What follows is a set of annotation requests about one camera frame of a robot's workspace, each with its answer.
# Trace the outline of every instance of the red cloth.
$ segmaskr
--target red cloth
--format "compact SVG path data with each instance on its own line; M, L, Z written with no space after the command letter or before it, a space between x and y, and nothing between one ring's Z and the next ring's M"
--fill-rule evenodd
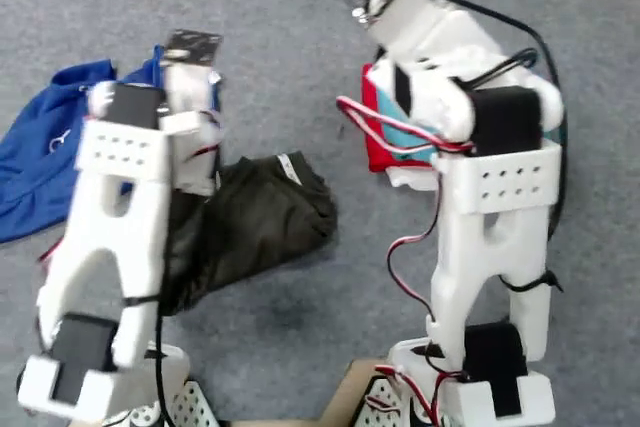
M362 103L377 112L378 96L376 94L376 87L367 79L367 72L369 72L371 65L372 64L365 64L362 67ZM376 134L384 138L380 122L369 117L365 117L364 120ZM396 159L391 152L384 150L368 135L364 136L364 140L367 146L369 170L371 172L384 172L387 167L431 167L431 164L428 162Z

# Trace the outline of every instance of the fabric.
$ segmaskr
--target fabric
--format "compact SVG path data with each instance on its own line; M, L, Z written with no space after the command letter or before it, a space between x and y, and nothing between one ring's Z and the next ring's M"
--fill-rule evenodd
M222 185L210 200L174 199L165 315L329 241L337 226L329 188L302 153L283 158L243 157L222 169Z
M366 74L370 68L371 64L365 64L362 68L362 103L370 109L379 111L378 96L381 93L376 91L375 86L367 78ZM365 118L365 121L367 122L369 127L371 127L371 129L373 129L378 135L383 138L388 137L380 122L371 118ZM398 134L406 135L407 137L412 137L408 134L404 134L403 132L396 132ZM431 167L431 164L429 164L428 162L423 162L421 160L414 160L411 158L408 158L406 160L396 159L393 154L380 147L368 135L365 135L364 139L367 147L367 156L369 158L369 170L371 172L384 172L388 167ZM388 138L387 141L395 143L393 140Z
M153 58L122 79L162 85ZM0 142L0 242L18 239L67 218L76 181L75 157L87 115L86 92L116 80L110 60L61 70L18 115Z

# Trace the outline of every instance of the gray carpet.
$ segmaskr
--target gray carpet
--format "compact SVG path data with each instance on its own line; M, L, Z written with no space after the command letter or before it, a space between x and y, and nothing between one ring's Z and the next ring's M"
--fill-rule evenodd
M548 355L563 427L640 422L640 3L638 0L475 0L538 28L552 47L570 111L566 214L549 265ZM335 192L339 235L322 252L211 295L168 322L222 418L319 415L349 361L423 334L424 311L387 278L389 242L428 222L431 197L369 174L362 136L334 108L358 95L374 45L333 0L0 0L0 129L59 68L103 57L137 66L176 27L225 35L219 68L227 161L301 149ZM508 50L526 39L487 23ZM15 405L14 379L35 350L41 281L34 259L61 227L0 248L0 425L57 425ZM434 239L399 252L425 290ZM88 287L113 311L115 276ZM485 289L473 320L502 316L507 295Z

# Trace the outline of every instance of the wire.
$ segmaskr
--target wire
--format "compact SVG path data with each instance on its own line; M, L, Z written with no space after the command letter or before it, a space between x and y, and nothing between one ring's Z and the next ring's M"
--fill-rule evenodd
M415 125L394 119L393 117L389 117L388 115L380 114L379 112L376 112L375 110L370 109L369 107L353 99L350 99L349 97L345 97L342 95L339 96L336 99L336 106L345 115L347 115L347 117L349 117L349 119L351 119L361 130L363 130L367 135L375 140L376 143L378 143L384 149L396 154L415 154L417 152L421 152L433 147L437 147L438 149L446 152L456 153L470 150L473 147L473 144L471 144L470 142L466 142L463 144L447 142L437 134L433 134ZM365 117L376 119L383 124L390 125L391 127L408 134L412 134L422 140L425 140L427 143L415 147L398 147L393 144L389 144L386 140L384 140L376 132L374 132L359 114L362 114Z
M558 69L556 67L555 61L553 60L553 56L551 55L551 50L549 46L546 44L542 36L536 32L532 27L521 22L517 19L509 17L508 15L501 14L500 12L496 12L495 10L489 9L482 5L476 4L474 2L470 2L468 0L446 0L448 2L460 5L461 7L465 7L469 10L473 10L480 14L486 15L487 17L492 17L496 20L499 20L505 24L511 25L523 32L529 34L538 44L538 47L542 51L542 55L544 57L545 63L547 64L547 69L549 70L549 76L551 77L551 82L558 88L560 92L562 92L562 88L560 86L560 76L558 75ZM560 158L560 186L558 192L558 200L556 205L551 212L551 216L549 218L549 239L553 236L558 227L558 223L560 222L560 217L562 216L562 210L564 208L564 203L566 199L566 190L567 190L567 170L568 170L568 155L567 148L569 144L569 126L567 122L567 113L565 111L565 115L562 117L562 123L560 124L560 128L558 129L559 137L560 137L560 145L562 146L561 158Z
M175 171L173 165L173 154L175 151L175 145L173 142L173 138L171 136L168 137L168 159L169 159L169 185L171 186L171 192L173 192L173 186L175 183ZM163 356L160 355L162 353L162 298L166 290L167 278L169 272L169 264L171 262L171 248L173 246L173 229L171 228L171 218L172 218L172 208L173 202L169 203L169 215L167 219L167 235L164 241L164 252L162 254L163 260L163 272L162 272L162 282L160 284L160 300L158 301L158 310L156 313L156 350L159 355L155 356L155 375L156 375L156 389L158 391L158 403L160 404L160 412L162 413L162 417L164 417L165 422L169 425L169 427L176 427L176 424L171 419L169 415L169 410L167 409L167 399L164 394L164 380L162 378L162 359Z
M386 375L387 377L394 377L396 381L400 380L401 382L407 384L409 388L412 390L413 394L418 399L418 402L420 403L420 406L427 414L427 417L431 419L431 422L433 423L433 425L436 425L437 419L434 418L433 409L429 405L429 402L427 401L427 398L422 392L422 389L417 384L417 382L413 380L413 378L411 378L404 372L401 372L399 369L396 369L391 365L376 365L374 370L383 375Z
M367 395L364 398L364 403L367 404L372 409L377 410L379 412L384 412L384 413L394 412L397 414L400 413L400 409L398 407L388 404L384 400L380 400L377 397L374 397L373 395Z
M206 147L202 147L196 150L193 154L185 159L185 162L189 162L190 160L195 159L204 154L208 154L209 152L216 152L218 150L218 144L216 145L207 145Z
M113 422L109 422L108 424L102 424L102 427L114 427L116 425L120 425L122 422L124 422L125 420L127 420L129 418L129 415L131 415L131 412L133 412L133 411L130 410L129 412L127 412L125 414L125 416L122 417L121 419L114 420Z
M40 256L38 257L38 262L39 263L47 262L51 258L53 253L56 251L56 249L60 246L60 244L62 243L62 239L63 238L64 238L64 236L60 237L58 240L56 240L53 243L53 245L51 245L51 247L49 247L42 254L40 254Z
M440 418L438 417L438 391L440 390L440 386L445 380L452 379L454 377L455 377L454 374L449 374L446 372L438 374L438 378L436 379L436 385L433 389L433 397L431 398L431 410L433 411L434 427L440 427Z
M480 87L487 82L500 77L503 74L506 74L510 70L523 66L527 69L530 69L536 62L538 61L538 51L534 48L527 47L526 49L522 49L515 54L513 54L508 59L500 62L498 65L488 70L484 74L479 75L478 77L463 82L463 86L466 89L474 90Z
M387 250L387 270L389 271L389 275L391 275L391 278L394 280L394 282L398 285L398 287L400 287L405 294L407 294L409 297L417 300L418 302L420 302L422 305L424 305L427 308L427 311L429 312L429 316L431 317L431 320L433 322L435 322L436 318L435 315L433 314L433 309L431 308L431 305L429 304L429 301L427 301L427 299L420 295L419 293L417 293L415 290L413 290L409 284L407 284L395 271L393 264L391 263L391 257L393 255L393 253L395 252L395 250L400 247L401 245L404 244L413 244L416 242L420 242L424 239L426 239L429 235L431 235L431 233L433 232L433 230L435 229L436 225L438 224L438 217L440 214L440 205L442 204L442 176L440 174L438 174L438 190L436 192L436 205L435 205L435 212L433 214L433 219L431 221L431 225L429 225L429 228L427 230L425 230L422 234L419 235L407 235L405 237L400 237L399 239L394 240L391 245L389 246L389 250Z

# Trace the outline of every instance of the black cloth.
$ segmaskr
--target black cloth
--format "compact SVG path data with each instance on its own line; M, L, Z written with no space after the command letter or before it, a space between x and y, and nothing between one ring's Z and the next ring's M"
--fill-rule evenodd
M216 289L329 241L337 226L331 192L300 152L288 158L301 185L287 177L277 156L242 158L222 169L221 186L210 199L174 198L163 315L192 308Z

